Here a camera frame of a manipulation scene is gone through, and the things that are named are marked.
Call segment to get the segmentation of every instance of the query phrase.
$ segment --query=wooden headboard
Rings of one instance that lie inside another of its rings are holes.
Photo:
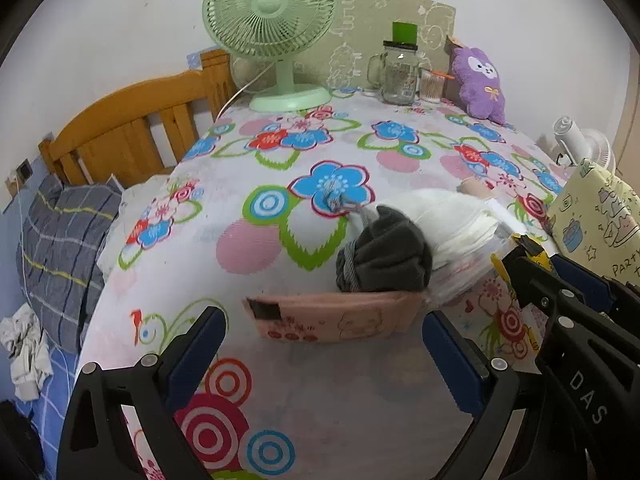
[[[55,140],[43,140],[40,153],[51,173],[63,182],[87,184],[79,159],[91,179],[104,183],[113,173],[123,186],[168,173],[146,117],[158,112],[180,162],[198,139],[188,103],[206,99],[212,117],[236,91],[229,54],[213,50],[201,54],[202,70],[149,79],[103,97],[80,112]]]

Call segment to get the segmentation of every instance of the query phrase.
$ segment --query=yellow box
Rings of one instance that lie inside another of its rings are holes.
[[[631,186],[585,159],[547,215],[564,256],[600,276],[640,285],[640,198]]]

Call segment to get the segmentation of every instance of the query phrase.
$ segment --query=yellow bow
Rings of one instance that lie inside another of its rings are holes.
[[[488,94],[491,94],[489,95],[489,99],[491,99],[491,101],[498,100],[498,95],[500,95],[500,91],[497,88],[491,88],[490,86],[485,86],[484,91],[487,92]]]

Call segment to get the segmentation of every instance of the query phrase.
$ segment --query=purple plush toy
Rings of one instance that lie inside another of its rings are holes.
[[[451,71],[462,86],[460,98],[466,113],[476,119],[504,124],[504,96],[500,76],[486,54],[479,48],[456,47]]]

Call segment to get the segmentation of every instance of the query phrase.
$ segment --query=blue wall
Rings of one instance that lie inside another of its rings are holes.
[[[41,158],[33,163],[33,175],[26,186],[20,190],[22,214],[25,216],[35,197],[40,183],[47,176],[47,168]],[[15,261],[15,251],[20,239],[20,211],[18,197],[7,210],[0,214],[0,318],[11,317],[24,303],[24,295],[18,281],[18,269]],[[0,345],[0,399],[14,396],[14,385],[9,374],[9,359],[7,351]]]

